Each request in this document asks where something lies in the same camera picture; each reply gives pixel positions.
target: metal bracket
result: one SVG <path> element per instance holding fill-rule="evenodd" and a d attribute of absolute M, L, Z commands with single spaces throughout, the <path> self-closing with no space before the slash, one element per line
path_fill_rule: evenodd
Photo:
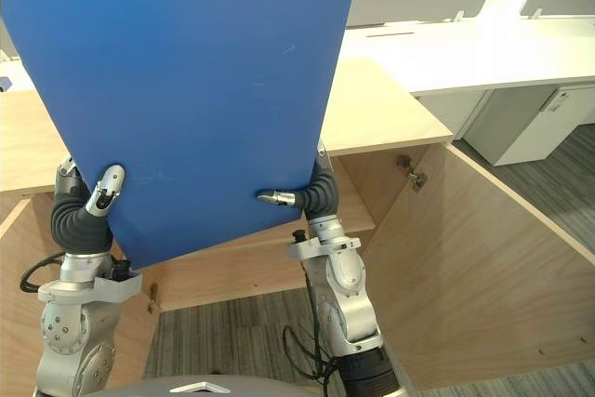
<path fill-rule="evenodd" d="M 302 242 L 289 244 L 287 251 L 290 258 L 304 260 L 332 255 L 342 250 L 355 250 L 360 246 L 362 246 L 362 242 L 358 237 L 343 237 L 341 241 L 335 244 L 323 245 L 321 245 L 318 237 L 312 237 Z"/>
<path fill-rule="evenodd" d="M 456 12 L 455 17 L 453 18 L 453 22 L 461 22 L 461 20 L 463 19 L 464 16 L 465 16 L 465 11 L 462 9 L 459 9 Z"/>
<path fill-rule="evenodd" d="M 543 12 L 543 8 L 538 8 L 535 12 L 529 16 L 529 19 L 539 19 L 541 17 L 541 13 Z"/>
<path fill-rule="evenodd" d="M 397 156 L 397 167 L 403 171 L 404 175 L 411 181 L 413 191 L 418 192 L 428 181 L 428 176 L 423 172 L 416 172 L 411 164 L 411 157 L 409 155 Z"/>

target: metal hinge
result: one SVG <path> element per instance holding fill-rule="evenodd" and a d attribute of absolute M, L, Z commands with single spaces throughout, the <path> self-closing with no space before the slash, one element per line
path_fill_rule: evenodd
<path fill-rule="evenodd" d="M 426 176 L 426 174 L 415 171 L 409 155 L 397 155 L 397 167 L 401 169 L 404 175 L 409 179 L 411 187 L 415 192 L 421 190 L 426 181 L 428 181 L 428 176 Z"/>
<path fill-rule="evenodd" d="M 155 310 L 155 304 L 157 302 L 157 291 L 159 290 L 159 285 L 157 283 L 152 283 L 151 288 L 149 290 L 149 305 L 147 306 L 147 312 L 153 313 Z"/>

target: black cable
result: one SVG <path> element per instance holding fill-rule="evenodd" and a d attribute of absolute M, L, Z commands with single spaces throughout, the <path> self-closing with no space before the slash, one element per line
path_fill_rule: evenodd
<path fill-rule="evenodd" d="M 306 275 L 306 287 L 308 289 L 308 298 L 310 300 L 310 307 L 312 311 L 312 325 L 313 325 L 313 335 L 311 336 L 312 340 L 314 341 L 314 352 L 309 351 L 301 341 L 298 339 L 298 335 L 294 328 L 290 325 L 286 325 L 283 328 L 283 349 L 285 356 L 289 363 L 291 363 L 292 367 L 303 377 L 309 380 L 315 380 L 319 384 L 323 386 L 324 397 L 328 397 L 328 384 L 330 381 L 330 377 L 337 371 L 338 364 L 337 359 L 335 357 L 330 357 L 320 345 L 320 321 L 318 319 L 318 313 L 316 312 L 316 304 L 314 302 L 314 292 L 312 290 L 310 278 L 308 274 L 304 271 Z M 312 359 L 314 361 L 314 370 L 312 373 L 308 373 L 301 369 L 296 361 L 292 358 L 289 352 L 288 346 L 288 338 L 287 336 L 291 336 L 294 343 L 297 344 L 301 352 Z M 323 358 L 323 353 L 326 354 L 328 360 Z"/>
<path fill-rule="evenodd" d="M 65 252 L 63 252 L 63 251 L 60 251 L 59 253 L 54 253 L 53 255 L 40 260 L 35 265 L 33 265 L 29 270 L 27 270 L 20 277 L 20 284 L 19 284 L 20 290 L 22 290 L 25 293 L 37 293 L 37 291 L 39 290 L 39 285 L 31 284 L 29 282 L 29 278 L 31 278 L 31 275 L 34 274 L 39 269 L 41 269 L 42 267 L 45 267 L 50 264 L 62 265 L 62 262 L 57 260 L 57 258 L 64 256 L 64 253 Z"/>

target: wooden panel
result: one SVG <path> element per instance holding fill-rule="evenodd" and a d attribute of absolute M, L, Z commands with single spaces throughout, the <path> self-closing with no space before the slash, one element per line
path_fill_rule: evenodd
<path fill-rule="evenodd" d="M 142 379 L 152 345 L 152 338 L 159 323 L 159 308 L 147 311 L 149 299 L 136 295 L 122 306 L 122 316 L 115 331 L 115 362 L 108 388 L 135 383 Z"/>
<path fill-rule="evenodd" d="M 0 192 L 54 191 L 56 168 L 68 153 L 37 93 L 0 98 Z"/>
<path fill-rule="evenodd" d="M 416 166 L 427 148 L 428 146 L 417 146 L 341 157 L 341 163 L 376 225 L 382 222 L 394 199 L 407 183 L 403 172 L 397 168 L 397 155 L 409 155 L 413 166 Z"/>
<path fill-rule="evenodd" d="M 345 231 L 369 237 L 376 226 L 340 160 L 333 159 L 340 190 L 338 215 Z M 299 263 L 286 253 L 291 233 L 308 229 L 306 219 L 216 245 L 143 270 L 144 291 L 158 284 L 157 302 L 164 311 L 207 302 L 302 287 Z"/>
<path fill-rule="evenodd" d="M 341 59 L 321 137 L 331 155 L 451 141 L 453 134 L 374 62 Z"/>
<path fill-rule="evenodd" d="M 303 287 L 302 269 L 286 247 L 207 248 L 159 264 L 157 302 L 163 311 L 172 311 Z"/>
<path fill-rule="evenodd" d="M 365 262 L 383 334 L 421 390 L 595 357 L 595 256 L 453 147 L 419 163 Z"/>
<path fill-rule="evenodd" d="M 10 214 L 12 209 L 23 199 L 18 194 L 0 195 L 0 223 Z"/>
<path fill-rule="evenodd" d="M 23 199 L 0 226 L 0 395 L 31 396 L 43 349 L 39 318 L 44 305 L 36 294 L 19 290 L 22 273 L 35 262 L 60 251 L 49 229 L 52 199 L 39 194 Z M 58 266 L 39 271 L 38 284 L 56 279 Z M 116 365 L 111 386 L 141 379 L 158 312 L 146 312 L 147 298 L 137 296 L 124 306 L 116 330 Z"/>

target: blue board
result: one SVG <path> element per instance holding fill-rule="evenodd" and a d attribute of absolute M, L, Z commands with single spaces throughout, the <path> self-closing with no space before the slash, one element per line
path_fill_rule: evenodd
<path fill-rule="evenodd" d="M 350 0 L 2 0 L 7 28 L 134 267 L 299 217 Z"/>

